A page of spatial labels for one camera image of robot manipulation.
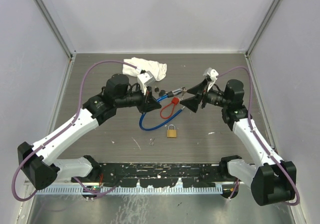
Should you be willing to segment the brass padlock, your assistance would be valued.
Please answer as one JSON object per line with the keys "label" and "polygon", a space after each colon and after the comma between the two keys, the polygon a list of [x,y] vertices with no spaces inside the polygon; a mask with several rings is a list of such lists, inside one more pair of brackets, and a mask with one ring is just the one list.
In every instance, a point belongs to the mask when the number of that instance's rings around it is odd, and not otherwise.
{"label": "brass padlock", "polygon": [[173,125],[173,124],[168,125],[166,137],[167,138],[177,138],[177,130],[176,130],[175,125]]}

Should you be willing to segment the blue lock silver keys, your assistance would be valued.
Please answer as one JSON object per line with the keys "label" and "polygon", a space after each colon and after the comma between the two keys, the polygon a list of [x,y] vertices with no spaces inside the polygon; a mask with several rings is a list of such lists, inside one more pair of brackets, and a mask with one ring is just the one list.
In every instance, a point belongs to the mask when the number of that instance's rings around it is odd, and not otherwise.
{"label": "blue lock silver keys", "polygon": [[185,87],[183,87],[181,89],[181,97],[180,97],[180,100],[183,100],[184,99],[184,95],[187,93],[187,89]]}

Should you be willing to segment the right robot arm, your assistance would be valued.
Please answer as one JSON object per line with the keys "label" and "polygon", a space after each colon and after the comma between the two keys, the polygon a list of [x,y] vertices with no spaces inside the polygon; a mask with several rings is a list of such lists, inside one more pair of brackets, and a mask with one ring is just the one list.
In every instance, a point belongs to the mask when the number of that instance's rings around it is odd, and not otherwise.
{"label": "right robot arm", "polygon": [[292,161],[284,161],[259,132],[251,114],[243,104],[244,85],[237,79],[226,83],[224,91],[212,90],[214,83],[208,79],[188,89],[191,96],[180,103],[196,113],[198,108],[211,104],[221,108],[222,119],[242,141],[253,164],[241,157],[223,157],[219,163],[219,175],[225,181],[237,178],[251,190],[259,206],[298,199],[296,188],[297,169]]}

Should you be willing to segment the red cable padlock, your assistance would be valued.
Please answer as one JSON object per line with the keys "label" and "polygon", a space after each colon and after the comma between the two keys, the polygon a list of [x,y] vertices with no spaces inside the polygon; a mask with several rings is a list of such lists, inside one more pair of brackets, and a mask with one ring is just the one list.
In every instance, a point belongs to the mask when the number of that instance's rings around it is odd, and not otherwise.
{"label": "red cable padlock", "polygon": [[171,118],[174,114],[176,106],[180,103],[178,97],[174,97],[169,104],[160,110],[160,117],[164,120]]}

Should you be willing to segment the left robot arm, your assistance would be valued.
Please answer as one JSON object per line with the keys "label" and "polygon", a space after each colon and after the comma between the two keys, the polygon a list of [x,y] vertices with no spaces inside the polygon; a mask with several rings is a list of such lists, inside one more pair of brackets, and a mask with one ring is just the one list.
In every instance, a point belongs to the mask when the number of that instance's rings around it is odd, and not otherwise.
{"label": "left robot arm", "polygon": [[79,138],[115,116],[117,109],[137,107],[142,114],[160,109],[161,105],[152,95],[154,82],[150,71],[139,74],[133,85],[126,75],[114,74],[101,92],[82,104],[79,112],[66,123],[33,144],[20,144],[18,161],[35,189],[43,190],[56,180],[73,177],[97,181],[102,173],[101,166],[91,156],[58,157]]}

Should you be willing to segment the black-headed keys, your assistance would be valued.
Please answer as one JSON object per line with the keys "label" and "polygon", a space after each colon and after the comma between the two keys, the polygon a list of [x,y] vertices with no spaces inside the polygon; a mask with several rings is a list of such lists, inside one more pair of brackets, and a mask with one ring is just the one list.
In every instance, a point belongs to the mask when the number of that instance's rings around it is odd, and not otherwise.
{"label": "black-headed keys", "polygon": [[164,89],[160,89],[159,87],[155,87],[154,91],[158,94],[159,97],[163,97],[167,94],[167,92]]}

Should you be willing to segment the blue cable lock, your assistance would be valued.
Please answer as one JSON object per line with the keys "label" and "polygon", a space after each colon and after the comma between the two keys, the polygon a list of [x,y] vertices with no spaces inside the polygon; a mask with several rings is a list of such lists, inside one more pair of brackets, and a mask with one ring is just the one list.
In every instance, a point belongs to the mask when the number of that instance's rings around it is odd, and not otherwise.
{"label": "blue cable lock", "polygon": [[[142,130],[142,131],[146,131],[146,132],[151,132],[151,131],[155,131],[163,126],[165,126],[166,124],[168,124],[170,121],[172,121],[173,119],[175,119],[180,113],[182,113],[182,111],[184,110],[184,107],[180,108],[179,110],[177,110],[175,113],[174,113],[174,110],[176,108],[176,106],[180,103],[180,99],[177,97],[178,95],[181,95],[183,93],[183,89],[182,88],[179,88],[179,89],[176,89],[176,90],[172,90],[172,91],[169,91],[169,92],[166,92],[165,94],[163,94],[162,96],[160,96],[156,101],[158,103],[162,102],[163,100],[166,100],[166,99],[171,99],[170,103],[168,103],[166,106],[162,107],[160,109],[160,112],[159,112],[159,116],[160,118],[163,120],[162,123],[154,126],[154,127],[144,127],[143,126],[143,121],[144,121],[144,118],[146,116],[146,113],[143,113],[139,119],[139,128]],[[163,111],[172,106],[172,109],[171,109],[171,112],[168,116],[163,116]]]}

